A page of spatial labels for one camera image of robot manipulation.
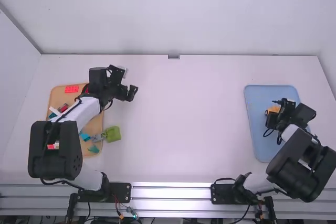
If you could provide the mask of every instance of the orange object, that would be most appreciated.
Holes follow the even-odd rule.
[[[280,112],[280,106],[271,106],[269,107],[266,111],[265,111],[265,115],[268,115],[269,112],[275,112],[275,113],[279,113]]]

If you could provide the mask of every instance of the blue tray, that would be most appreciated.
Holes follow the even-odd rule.
[[[244,89],[254,155],[260,162],[270,162],[284,145],[277,145],[277,131],[263,137],[267,108],[276,105],[272,100],[287,98],[300,103],[298,91],[289,85],[247,85]]]

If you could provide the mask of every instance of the black cable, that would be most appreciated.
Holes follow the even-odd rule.
[[[242,220],[245,218],[245,216],[247,215],[247,212],[249,211],[250,206],[251,206],[251,205],[248,205],[248,207],[247,207],[247,209],[246,209],[244,215],[243,215],[240,219],[238,219],[238,220],[236,220],[236,221],[234,221],[234,222],[230,222],[229,224],[235,224],[235,223],[238,223],[238,222],[242,221]]]
[[[91,219],[85,220],[84,222],[87,222],[87,221],[89,221],[89,220],[94,220],[94,218],[91,218]]]
[[[91,206],[90,206],[90,202],[88,202],[88,206],[89,206],[89,214],[88,216],[86,217],[85,221],[87,221],[91,215]]]
[[[214,184],[216,185],[216,182],[217,182],[217,181],[222,181],[222,180],[233,180],[233,181],[236,181],[236,180],[233,179],[233,178],[219,178],[219,179],[216,179],[216,180],[215,180]]]
[[[275,191],[276,193],[281,193],[281,194],[286,195],[286,196],[289,197],[289,195],[288,195],[285,191],[282,191],[282,190],[280,190],[280,189],[278,189],[278,188],[273,188],[273,189],[271,189],[271,190],[262,191],[262,192],[256,192],[255,195],[256,195],[256,196],[257,196],[257,195],[260,195],[260,196],[261,196],[262,194],[271,193],[271,192],[273,192],[273,191]]]
[[[273,133],[273,131],[274,130],[272,130],[270,133],[268,133],[268,134],[266,134],[268,131],[269,131],[270,129],[267,129],[267,130],[265,130],[265,132],[263,133],[263,137],[268,137],[270,134],[272,134]]]
[[[103,111],[108,110],[109,108],[111,108],[112,104],[113,104],[113,100],[110,101],[110,105],[106,109],[103,109]]]
[[[282,137],[281,137],[281,133],[279,131],[278,136],[277,136],[277,145],[280,145],[281,142],[282,142]]]
[[[72,186],[74,188],[77,188],[78,190],[84,190],[84,188],[80,187],[80,186],[76,186],[73,183],[66,181],[66,180],[59,180],[56,182],[45,182],[43,178],[40,178],[42,184],[44,184],[45,186],[52,186],[52,185],[56,185],[56,184],[67,184],[68,186]]]

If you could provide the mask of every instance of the metal extrusion frame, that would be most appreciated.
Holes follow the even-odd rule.
[[[244,205],[213,205],[211,183],[132,183],[131,206],[140,217],[240,218]],[[65,216],[69,196],[67,185],[0,184],[0,215]],[[336,187],[326,187],[314,202],[303,203],[284,195],[274,196],[278,219],[336,219]],[[88,204],[79,202],[75,216],[86,216]],[[114,203],[91,203],[91,216],[117,216]],[[251,207],[246,218],[254,218]]]

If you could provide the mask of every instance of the cork board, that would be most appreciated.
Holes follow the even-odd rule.
[[[47,120],[49,120],[49,116],[52,113],[49,110],[49,107],[53,107],[54,109],[58,109],[61,107],[64,103],[67,103],[69,106],[72,106],[75,102],[75,98],[81,94],[81,91],[86,83],[81,84],[71,84],[71,85],[64,85],[64,86],[56,86],[54,87],[50,92],[50,98],[49,98],[49,105],[48,105],[48,111],[47,111]],[[66,86],[78,86],[78,92],[73,93],[65,93]],[[102,132],[103,129],[103,112],[101,112],[99,115],[95,116],[90,120],[90,122],[84,126],[82,129],[82,132],[89,134],[90,136],[98,134]],[[92,157],[98,155],[102,148],[103,143],[102,141],[94,143],[96,147],[98,148],[99,152],[94,153],[88,150],[93,143],[91,140],[88,140],[86,142],[83,141],[81,137],[80,139],[80,146],[82,149],[83,157]]]

